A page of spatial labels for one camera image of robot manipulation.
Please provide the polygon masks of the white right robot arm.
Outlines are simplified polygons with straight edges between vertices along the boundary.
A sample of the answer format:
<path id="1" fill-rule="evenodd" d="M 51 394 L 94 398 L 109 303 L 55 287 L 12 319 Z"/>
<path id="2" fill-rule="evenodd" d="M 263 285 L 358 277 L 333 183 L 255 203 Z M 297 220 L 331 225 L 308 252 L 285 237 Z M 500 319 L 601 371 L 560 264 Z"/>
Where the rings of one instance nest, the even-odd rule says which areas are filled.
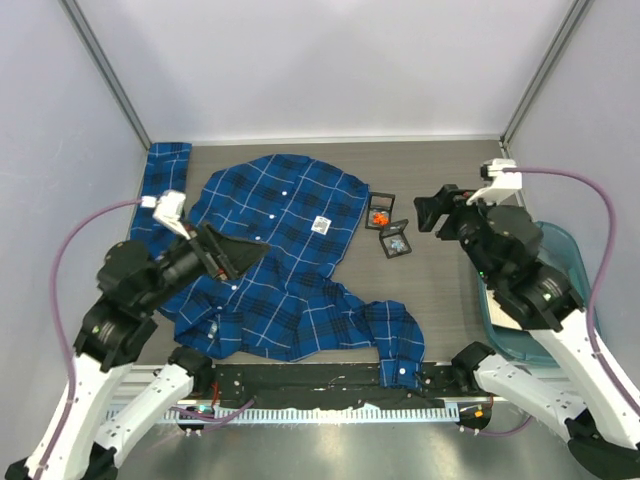
<path id="1" fill-rule="evenodd" d="M 457 391 L 505 398 L 553 430 L 576 461 L 600 479 L 639 476 L 639 416 L 609 375 L 609 352 L 587 327 L 584 300 L 569 278 L 539 257 L 543 232 L 522 207 L 491 205 L 454 184 L 417 197 L 418 228 L 456 241 L 500 309 L 554 358 L 574 392 L 554 388 L 474 342 L 452 360 Z"/>

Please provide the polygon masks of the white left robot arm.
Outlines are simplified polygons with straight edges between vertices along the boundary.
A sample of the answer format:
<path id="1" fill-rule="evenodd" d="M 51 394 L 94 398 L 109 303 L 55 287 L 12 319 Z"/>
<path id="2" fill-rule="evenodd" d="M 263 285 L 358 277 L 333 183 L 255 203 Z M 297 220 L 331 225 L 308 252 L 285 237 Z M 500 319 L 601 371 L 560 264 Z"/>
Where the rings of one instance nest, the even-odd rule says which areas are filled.
<path id="1" fill-rule="evenodd" d="M 161 414 L 213 385 L 212 361 L 177 348 L 159 375 L 116 416 L 105 414 L 155 332 L 154 312 L 203 275 L 236 280 L 268 252 L 266 243 L 189 226 L 159 257 L 139 240 L 114 245 L 97 274 L 102 295 L 73 345 L 73 372 L 34 452 L 12 463 L 8 479 L 114 479 Z"/>

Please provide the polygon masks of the teal plastic bin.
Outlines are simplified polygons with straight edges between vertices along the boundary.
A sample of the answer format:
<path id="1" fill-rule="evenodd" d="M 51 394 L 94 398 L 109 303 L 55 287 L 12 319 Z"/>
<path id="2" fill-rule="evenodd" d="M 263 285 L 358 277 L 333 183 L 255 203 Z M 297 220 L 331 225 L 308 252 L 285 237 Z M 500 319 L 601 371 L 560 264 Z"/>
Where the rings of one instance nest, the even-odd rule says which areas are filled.
<path id="1" fill-rule="evenodd" d="M 554 367 L 552 355 L 539 343 L 555 333 L 569 332 L 569 316 L 584 319 L 591 288 L 579 248 L 565 230 L 536 221 L 541 239 L 525 249 L 518 265 L 506 265 L 488 277 L 477 277 L 484 326 L 491 347 L 509 361 Z M 489 320 L 487 292 L 522 331 L 494 327 Z"/>

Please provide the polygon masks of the orange leaf brooch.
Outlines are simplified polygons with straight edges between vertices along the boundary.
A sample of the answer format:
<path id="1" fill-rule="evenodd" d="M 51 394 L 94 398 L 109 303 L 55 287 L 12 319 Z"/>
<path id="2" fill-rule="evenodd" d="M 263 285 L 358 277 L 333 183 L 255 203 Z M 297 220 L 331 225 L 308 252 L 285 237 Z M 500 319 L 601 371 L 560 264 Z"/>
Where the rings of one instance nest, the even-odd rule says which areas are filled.
<path id="1" fill-rule="evenodd" d="M 376 212 L 373 216 L 373 223 L 379 226 L 385 226 L 389 223 L 389 217 L 386 213 Z"/>

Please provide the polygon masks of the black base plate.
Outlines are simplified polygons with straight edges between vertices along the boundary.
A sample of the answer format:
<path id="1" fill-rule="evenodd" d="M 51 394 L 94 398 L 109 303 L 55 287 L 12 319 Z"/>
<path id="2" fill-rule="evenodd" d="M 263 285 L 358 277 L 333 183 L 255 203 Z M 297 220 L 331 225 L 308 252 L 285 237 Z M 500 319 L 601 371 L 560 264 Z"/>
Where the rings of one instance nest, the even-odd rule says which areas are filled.
<path id="1" fill-rule="evenodd" d="M 219 364 L 208 383 L 189 398 L 239 408 L 344 410 L 373 405 L 383 410 L 439 408 L 447 398 L 488 395 L 449 364 L 424 363 L 409 387 L 383 387 L 376 363 Z"/>

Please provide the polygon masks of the black square frame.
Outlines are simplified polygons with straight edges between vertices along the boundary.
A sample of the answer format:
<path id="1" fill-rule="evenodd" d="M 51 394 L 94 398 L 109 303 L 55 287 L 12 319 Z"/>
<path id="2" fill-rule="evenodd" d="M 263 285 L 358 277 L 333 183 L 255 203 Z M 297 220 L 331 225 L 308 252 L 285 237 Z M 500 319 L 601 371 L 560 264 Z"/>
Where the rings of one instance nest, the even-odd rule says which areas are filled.
<path id="1" fill-rule="evenodd" d="M 365 228 L 371 230 L 381 230 L 386 227 L 392 218 L 396 196 L 390 193 L 370 192 L 367 202 L 365 215 Z M 373 223 L 373 216 L 376 212 L 386 213 L 389 217 L 389 223 L 385 226 L 379 226 Z"/>

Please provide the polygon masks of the blue plaid shirt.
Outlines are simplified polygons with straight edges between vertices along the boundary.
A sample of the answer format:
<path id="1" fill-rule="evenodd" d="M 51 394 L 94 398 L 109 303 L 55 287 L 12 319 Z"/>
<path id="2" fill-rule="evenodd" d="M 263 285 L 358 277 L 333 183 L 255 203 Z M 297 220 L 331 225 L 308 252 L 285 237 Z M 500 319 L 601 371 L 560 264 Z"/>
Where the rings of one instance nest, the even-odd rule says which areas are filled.
<path id="1" fill-rule="evenodd" d="M 357 177 L 302 155 L 214 172 L 187 221 L 269 251 L 237 280 L 202 276 L 165 302 L 175 340 L 215 359 L 246 352 L 287 362 L 373 347 L 382 386 L 416 388 L 425 356 L 417 321 L 403 304 L 365 302 L 332 278 L 368 196 Z"/>

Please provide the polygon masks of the small black tilted frame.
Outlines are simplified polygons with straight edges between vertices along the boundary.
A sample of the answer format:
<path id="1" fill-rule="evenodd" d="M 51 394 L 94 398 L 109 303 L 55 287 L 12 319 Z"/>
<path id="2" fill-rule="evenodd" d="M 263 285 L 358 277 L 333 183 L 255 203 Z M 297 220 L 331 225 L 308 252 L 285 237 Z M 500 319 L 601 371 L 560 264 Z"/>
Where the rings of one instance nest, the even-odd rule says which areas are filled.
<path id="1" fill-rule="evenodd" d="M 389 223 L 379 231 L 379 243 L 387 259 L 398 258 L 412 252 L 405 235 L 408 224 L 408 219 L 402 219 Z"/>

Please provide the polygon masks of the silver blue leaf brooch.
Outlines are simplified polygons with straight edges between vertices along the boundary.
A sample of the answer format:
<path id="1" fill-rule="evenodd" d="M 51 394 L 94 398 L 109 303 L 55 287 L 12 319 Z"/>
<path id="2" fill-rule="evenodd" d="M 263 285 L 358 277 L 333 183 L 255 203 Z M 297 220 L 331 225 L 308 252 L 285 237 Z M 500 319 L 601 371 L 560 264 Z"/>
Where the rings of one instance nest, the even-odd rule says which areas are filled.
<path id="1" fill-rule="evenodd" d="M 396 252 L 402 252 L 406 250 L 406 245 L 402 240 L 394 239 L 390 244 L 390 248 Z"/>

